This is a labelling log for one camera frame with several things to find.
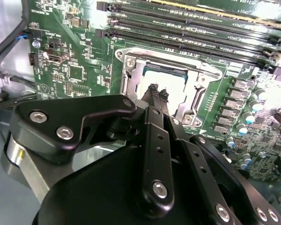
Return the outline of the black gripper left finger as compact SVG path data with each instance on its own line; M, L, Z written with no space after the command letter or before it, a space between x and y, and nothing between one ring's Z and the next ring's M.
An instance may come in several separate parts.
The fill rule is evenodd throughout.
M148 87L140 106L123 95L28 101L14 109L9 140L24 154L29 184L42 177L48 191L61 179L125 147L144 153L136 202L149 217L174 206L166 90Z

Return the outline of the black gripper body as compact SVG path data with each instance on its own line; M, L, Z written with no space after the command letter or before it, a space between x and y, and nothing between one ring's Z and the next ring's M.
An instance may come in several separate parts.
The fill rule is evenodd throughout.
M213 225L188 168L172 163L174 206L150 218L137 204L144 153L125 147L58 181L45 196L36 225Z

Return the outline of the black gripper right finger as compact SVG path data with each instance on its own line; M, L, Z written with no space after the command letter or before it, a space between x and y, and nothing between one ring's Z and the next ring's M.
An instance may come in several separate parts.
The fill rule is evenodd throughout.
M278 211L210 141L200 135L188 137L171 116L166 122L175 151L192 173L203 224L281 225Z

